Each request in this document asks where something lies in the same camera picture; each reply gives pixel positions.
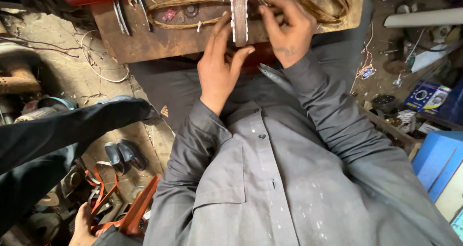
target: wooden board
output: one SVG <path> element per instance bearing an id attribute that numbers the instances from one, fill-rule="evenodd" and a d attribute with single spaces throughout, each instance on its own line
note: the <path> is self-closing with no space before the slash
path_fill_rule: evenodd
<path id="1" fill-rule="evenodd" d="M 336 12 L 337 7 L 333 6 L 331 0 L 312 0 L 328 11 Z M 151 0 L 143 0 L 148 5 Z M 100 30 L 103 42 L 108 54 L 120 64 L 135 63 L 140 61 L 154 60 L 165 57 L 178 56 L 189 53 L 204 51 L 205 43 L 209 37 L 212 26 L 201 27 L 198 33 L 195 28 L 191 29 L 163 29 L 153 27 L 153 32 L 148 32 L 143 24 L 146 24 L 140 6 L 133 8 L 127 0 L 120 0 L 125 13 L 126 21 L 131 30 L 131 36 L 121 33 L 112 2 L 91 5 L 92 13 Z M 363 0 L 350 0 L 351 9 L 345 20 L 340 24 L 322 24 L 318 33 L 345 30 L 357 27 L 360 24 Z M 162 16 L 167 9 L 159 9 L 154 18 L 162 21 Z M 182 7 L 174 7 L 177 11 L 173 22 L 179 24 L 178 18 L 183 15 Z M 194 18 L 185 17 L 184 24 L 195 24 L 199 21 L 206 21 L 222 15 L 230 6 L 228 1 L 215 1 L 201 3 L 199 12 Z M 248 44 L 267 42 L 268 36 L 260 20 L 249 21 Z"/>

